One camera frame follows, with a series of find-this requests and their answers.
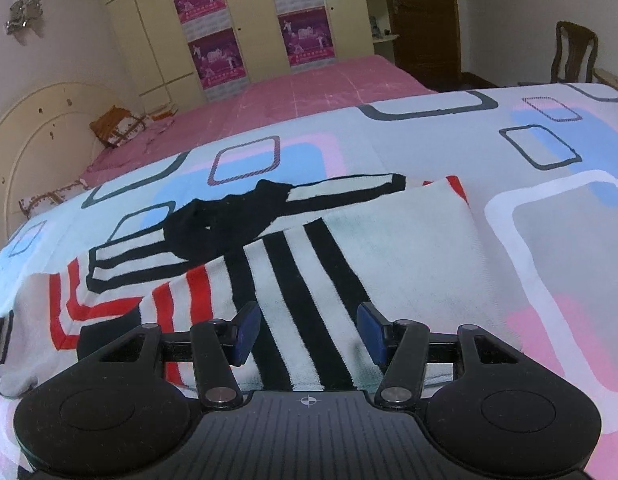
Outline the cream corner shelf unit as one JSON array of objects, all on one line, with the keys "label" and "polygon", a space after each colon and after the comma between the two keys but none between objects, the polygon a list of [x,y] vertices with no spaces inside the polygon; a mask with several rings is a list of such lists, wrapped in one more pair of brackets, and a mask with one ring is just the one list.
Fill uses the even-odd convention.
[{"label": "cream corner shelf unit", "polygon": [[393,25],[391,25],[390,0],[365,1],[367,2],[367,14],[369,14],[374,52],[386,58],[390,63],[394,63],[394,45],[399,36],[394,33]]}]

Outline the cream wooden headboard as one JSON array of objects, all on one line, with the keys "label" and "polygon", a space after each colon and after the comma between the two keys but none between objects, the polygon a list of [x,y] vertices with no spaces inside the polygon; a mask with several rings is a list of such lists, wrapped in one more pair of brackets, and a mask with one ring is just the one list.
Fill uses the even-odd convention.
[{"label": "cream wooden headboard", "polygon": [[90,129],[123,101],[100,84],[60,82],[16,102],[0,119],[0,243],[23,215],[18,201],[79,177],[103,150]]}]

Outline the dark brown wooden door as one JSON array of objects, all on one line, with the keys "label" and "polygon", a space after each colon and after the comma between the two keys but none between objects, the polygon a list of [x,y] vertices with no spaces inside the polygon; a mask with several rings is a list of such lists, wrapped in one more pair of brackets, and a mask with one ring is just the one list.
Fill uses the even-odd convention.
[{"label": "dark brown wooden door", "polygon": [[460,84],[461,42],[457,0],[389,0],[395,62],[425,87]]}]

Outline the pink bed cover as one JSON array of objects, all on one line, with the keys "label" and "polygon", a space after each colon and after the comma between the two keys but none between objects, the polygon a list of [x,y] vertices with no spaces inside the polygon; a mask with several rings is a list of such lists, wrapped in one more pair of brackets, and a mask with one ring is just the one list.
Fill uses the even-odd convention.
[{"label": "pink bed cover", "polygon": [[105,148],[80,179],[95,188],[157,160],[249,130],[433,92],[379,55],[284,75],[250,84],[234,98],[152,122],[120,148]]}]

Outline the wall lamp sconce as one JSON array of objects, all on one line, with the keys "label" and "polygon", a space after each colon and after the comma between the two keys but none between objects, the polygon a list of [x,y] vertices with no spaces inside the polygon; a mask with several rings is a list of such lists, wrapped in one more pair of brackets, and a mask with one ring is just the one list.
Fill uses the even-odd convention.
[{"label": "wall lamp sconce", "polygon": [[42,0],[12,0],[10,5],[9,19],[4,24],[4,31],[8,36],[22,32],[32,26],[38,18],[42,17],[44,10]]}]

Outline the lower left purple poster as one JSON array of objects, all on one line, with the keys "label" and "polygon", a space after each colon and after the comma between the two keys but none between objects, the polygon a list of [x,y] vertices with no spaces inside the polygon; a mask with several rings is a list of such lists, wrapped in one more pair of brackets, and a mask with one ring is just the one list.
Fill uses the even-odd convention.
[{"label": "lower left purple poster", "polygon": [[189,47],[204,90],[246,77],[241,51],[232,28],[190,41]]}]

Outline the brown wooden chair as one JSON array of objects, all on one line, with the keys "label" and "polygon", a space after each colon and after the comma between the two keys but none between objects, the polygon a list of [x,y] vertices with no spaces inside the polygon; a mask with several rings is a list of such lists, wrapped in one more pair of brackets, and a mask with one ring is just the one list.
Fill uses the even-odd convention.
[{"label": "brown wooden chair", "polygon": [[551,64],[551,84],[593,81],[600,40],[582,25],[558,21],[555,26],[556,50]]}]

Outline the striped white child sweater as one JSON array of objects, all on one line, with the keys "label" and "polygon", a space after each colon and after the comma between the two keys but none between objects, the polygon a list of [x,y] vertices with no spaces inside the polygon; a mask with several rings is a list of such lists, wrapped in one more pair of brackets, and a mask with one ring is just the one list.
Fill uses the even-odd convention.
[{"label": "striped white child sweater", "polygon": [[25,278],[0,318],[0,394],[22,396],[144,323],[185,332],[253,301],[262,322],[237,375],[246,390],[375,388],[362,302],[435,332],[473,323],[508,336],[458,178],[262,180]]}]

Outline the wooden bed footboard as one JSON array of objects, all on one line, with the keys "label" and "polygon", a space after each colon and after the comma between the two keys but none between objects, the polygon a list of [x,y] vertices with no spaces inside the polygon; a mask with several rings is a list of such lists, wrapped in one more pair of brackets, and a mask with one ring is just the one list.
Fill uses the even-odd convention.
[{"label": "wooden bed footboard", "polygon": [[602,68],[594,68],[593,75],[602,84],[607,84],[609,87],[612,87],[618,91],[617,75],[609,72],[608,70],[603,70]]}]

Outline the upper left purple poster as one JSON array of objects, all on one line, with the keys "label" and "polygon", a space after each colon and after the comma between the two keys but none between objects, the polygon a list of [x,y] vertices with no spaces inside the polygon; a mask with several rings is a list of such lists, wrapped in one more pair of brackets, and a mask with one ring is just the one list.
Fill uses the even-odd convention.
[{"label": "upper left purple poster", "polygon": [[187,42],[231,27],[225,0],[172,0]]}]

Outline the cream wardrobe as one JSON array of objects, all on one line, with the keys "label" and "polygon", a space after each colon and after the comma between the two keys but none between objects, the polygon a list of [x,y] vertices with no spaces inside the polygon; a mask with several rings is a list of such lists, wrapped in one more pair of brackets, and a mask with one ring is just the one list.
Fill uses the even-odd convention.
[{"label": "cream wardrobe", "polygon": [[[292,73],[275,0],[223,0],[222,29],[231,30],[251,82]],[[173,0],[103,0],[134,90],[145,110],[207,103],[189,40]],[[338,61],[373,54],[367,0],[320,0]]]}]

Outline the lower right purple poster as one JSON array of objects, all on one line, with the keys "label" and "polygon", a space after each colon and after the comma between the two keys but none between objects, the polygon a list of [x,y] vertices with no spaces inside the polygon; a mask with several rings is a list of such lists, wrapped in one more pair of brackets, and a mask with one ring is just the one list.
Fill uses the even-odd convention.
[{"label": "lower right purple poster", "polygon": [[336,58],[329,19],[323,6],[282,14],[279,24],[292,70],[330,63]]}]

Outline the patterned white pink bedsheet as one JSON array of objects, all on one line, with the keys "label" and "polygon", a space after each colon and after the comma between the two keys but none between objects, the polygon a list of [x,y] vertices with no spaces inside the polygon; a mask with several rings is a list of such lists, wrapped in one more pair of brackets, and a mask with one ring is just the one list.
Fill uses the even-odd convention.
[{"label": "patterned white pink bedsheet", "polygon": [[258,182],[460,180],[507,337],[429,335],[420,401],[246,390],[204,406],[190,330],[144,323],[17,398],[0,479],[618,479],[618,92],[549,84],[411,96],[251,130],[70,197],[0,250],[24,279]]}]

